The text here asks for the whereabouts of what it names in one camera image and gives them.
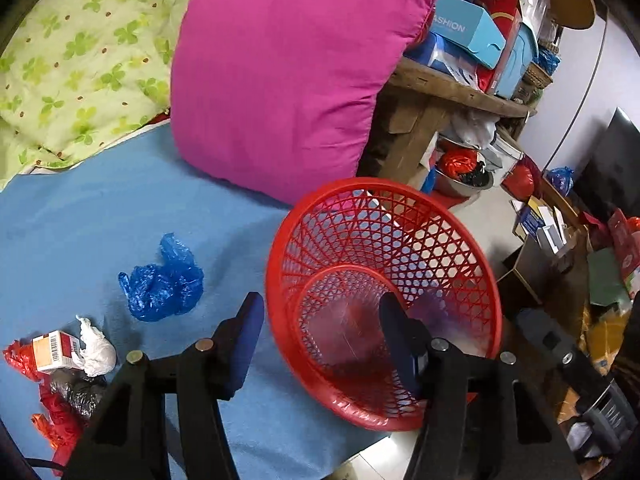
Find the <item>black plastic bag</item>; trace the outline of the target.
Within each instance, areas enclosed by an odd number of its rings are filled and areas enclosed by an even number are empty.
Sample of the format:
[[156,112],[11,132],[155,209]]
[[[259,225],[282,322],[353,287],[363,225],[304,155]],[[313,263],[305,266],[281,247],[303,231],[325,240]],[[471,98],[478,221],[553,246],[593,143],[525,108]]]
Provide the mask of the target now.
[[82,370],[60,368],[50,375],[50,390],[62,396],[85,420],[96,411],[106,389],[107,382],[102,376],[89,377]]

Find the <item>orange white cardboard box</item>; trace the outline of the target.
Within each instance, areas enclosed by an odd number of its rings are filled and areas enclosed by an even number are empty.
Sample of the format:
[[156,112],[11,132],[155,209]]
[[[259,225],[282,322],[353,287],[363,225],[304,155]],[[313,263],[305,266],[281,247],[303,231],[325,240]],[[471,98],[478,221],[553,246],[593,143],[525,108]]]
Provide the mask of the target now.
[[61,368],[81,370],[79,339],[54,330],[32,340],[36,369],[39,373],[52,373]]

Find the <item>blue plastic bag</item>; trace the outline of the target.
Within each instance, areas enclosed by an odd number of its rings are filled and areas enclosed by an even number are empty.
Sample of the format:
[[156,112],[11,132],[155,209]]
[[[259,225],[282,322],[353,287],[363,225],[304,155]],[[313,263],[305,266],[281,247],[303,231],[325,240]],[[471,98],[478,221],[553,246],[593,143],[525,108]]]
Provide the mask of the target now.
[[174,233],[160,240],[162,263],[135,266],[120,272],[118,284],[129,313],[141,322],[157,322],[190,312],[204,292],[204,272],[194,255]]

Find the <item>clear plastic container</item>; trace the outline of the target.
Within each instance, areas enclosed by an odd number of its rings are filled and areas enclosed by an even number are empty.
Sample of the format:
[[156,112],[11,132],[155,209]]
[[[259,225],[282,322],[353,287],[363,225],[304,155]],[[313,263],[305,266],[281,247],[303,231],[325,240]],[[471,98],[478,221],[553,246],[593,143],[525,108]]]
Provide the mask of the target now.
[[[384,356],[386,344],[378,317],[381,297],[372,292],[354,299],[333,299],[309,315],[302,333],[309,353],[321,366],[361,363]],[[434,337],[452,335],[452,318],[432,292],[424,292],[408,304],[407,314],[422,322]]]

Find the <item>red crumpled bag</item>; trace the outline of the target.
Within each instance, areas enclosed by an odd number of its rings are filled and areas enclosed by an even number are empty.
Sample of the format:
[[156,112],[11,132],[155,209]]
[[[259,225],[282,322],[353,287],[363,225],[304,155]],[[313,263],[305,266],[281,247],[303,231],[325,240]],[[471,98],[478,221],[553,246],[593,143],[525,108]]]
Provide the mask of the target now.
[[50,444],[52,462],[64,467],[84,432],[85,423],[59,393],[51,390],[49,376],[37,370],[31,344],[14,340],[2,354],[10,367],[38,385],[43,413],[32,414],[30,420]]

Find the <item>white crumpled plastic bag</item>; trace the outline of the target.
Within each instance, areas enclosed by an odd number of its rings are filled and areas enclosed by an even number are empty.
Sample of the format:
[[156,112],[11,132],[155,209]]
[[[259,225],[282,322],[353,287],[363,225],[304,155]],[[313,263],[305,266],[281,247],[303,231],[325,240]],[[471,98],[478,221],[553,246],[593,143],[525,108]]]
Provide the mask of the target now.
[[114,346],[88,318],[76,316],[80,324],[82,347],[74,354],[73,360],[88,377],[104,376],[111,373],[117,364]]

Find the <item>blue blanket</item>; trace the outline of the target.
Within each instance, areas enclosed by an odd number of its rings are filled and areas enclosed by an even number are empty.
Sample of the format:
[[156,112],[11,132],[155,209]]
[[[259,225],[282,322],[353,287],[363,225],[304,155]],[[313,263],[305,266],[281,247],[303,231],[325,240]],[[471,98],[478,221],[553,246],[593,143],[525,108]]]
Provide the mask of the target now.
[[[178,155],[168,126],[58,174],[19,176],[1,194],[1,341],[76,332],[90,318],[119,356],[170,356],[215,330],[262,290],[288,207],[207,177]],[[119,274],[156,263],[174,234],[204,273],[189,313],[136,320]],[[269,328],[243,388],[220,407],[244,479],[320,479],[378,440],[299,385]]]

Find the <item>metal bowl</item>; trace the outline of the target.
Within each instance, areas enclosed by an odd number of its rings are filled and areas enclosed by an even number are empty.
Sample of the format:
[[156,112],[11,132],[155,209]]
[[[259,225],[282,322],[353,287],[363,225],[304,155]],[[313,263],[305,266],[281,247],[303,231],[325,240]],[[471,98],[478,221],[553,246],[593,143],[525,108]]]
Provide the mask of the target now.
[[436,167],[435,190],[453,198],[470,198],[488,190],[494,185],[494,176],[485,168],[484,162],[466,174],[449,177],[439,166]]

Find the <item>red mesh basket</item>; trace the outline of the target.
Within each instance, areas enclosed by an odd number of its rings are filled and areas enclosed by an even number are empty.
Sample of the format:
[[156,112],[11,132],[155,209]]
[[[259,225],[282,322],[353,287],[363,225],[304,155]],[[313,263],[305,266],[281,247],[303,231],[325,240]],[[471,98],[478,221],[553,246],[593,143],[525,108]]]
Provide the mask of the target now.
[[351,178],[308,194],[273,239],[266,304],[274,341],[305,390],[367,430],[411,431],[424,412],[384,356],[321,366],[302,333],[309,315],[338,298],[394,294],[401,307],[435,294],[472,351],[494,358],[502,312],[494,274],[472,234],[443,204],[407,185]]

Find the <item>black television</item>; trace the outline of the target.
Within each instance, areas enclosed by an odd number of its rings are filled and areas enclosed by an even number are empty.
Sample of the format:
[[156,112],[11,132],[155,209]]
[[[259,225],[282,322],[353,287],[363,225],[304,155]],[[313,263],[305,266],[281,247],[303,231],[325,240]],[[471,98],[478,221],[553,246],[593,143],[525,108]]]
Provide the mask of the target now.
[[638,217],[639,142],[639,129],[618,108],[573,186],[593,217],[608,220],[615,209],[623,211],[626,218]]

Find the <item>wooden shelf table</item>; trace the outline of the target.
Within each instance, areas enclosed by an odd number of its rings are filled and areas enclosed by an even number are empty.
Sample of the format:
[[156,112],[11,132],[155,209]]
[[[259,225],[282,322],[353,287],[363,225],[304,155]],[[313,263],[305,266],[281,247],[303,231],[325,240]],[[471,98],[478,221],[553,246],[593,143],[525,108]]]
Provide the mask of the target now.
[[526,105],[488,96],[403,58],[376,97],[358,176],[409,183],[418,174],[420,160],[435,134],[449,125],[454,113],[467,110],[505,119],[515,134],[536,114]]

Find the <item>green clover patterned quilt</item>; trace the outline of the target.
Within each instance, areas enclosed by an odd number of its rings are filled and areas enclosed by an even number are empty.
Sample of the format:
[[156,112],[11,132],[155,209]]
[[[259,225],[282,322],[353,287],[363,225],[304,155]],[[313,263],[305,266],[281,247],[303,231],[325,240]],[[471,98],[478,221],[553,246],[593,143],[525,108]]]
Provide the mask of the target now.
[[188,0],[39,0],[1,55],[1,183],[79,164],[168,110]]

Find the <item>magenta pillow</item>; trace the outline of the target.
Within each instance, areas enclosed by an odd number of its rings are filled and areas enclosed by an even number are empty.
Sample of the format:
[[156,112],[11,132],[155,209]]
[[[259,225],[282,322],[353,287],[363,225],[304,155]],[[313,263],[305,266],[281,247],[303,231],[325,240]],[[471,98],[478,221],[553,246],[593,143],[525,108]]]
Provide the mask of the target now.
[[356,174],[378,92],[436,0],[190,0],[171,63],[179,154],[295,204]]

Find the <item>light blue fashion box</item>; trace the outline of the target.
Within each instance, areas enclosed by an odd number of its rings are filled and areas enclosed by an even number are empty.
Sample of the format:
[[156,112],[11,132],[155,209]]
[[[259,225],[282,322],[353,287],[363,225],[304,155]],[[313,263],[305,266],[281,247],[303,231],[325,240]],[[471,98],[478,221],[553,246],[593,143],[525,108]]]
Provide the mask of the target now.
[[506,46],[502,32],[487,11],[466,0],[436,0],[431,31],[490,70],[497,66]]

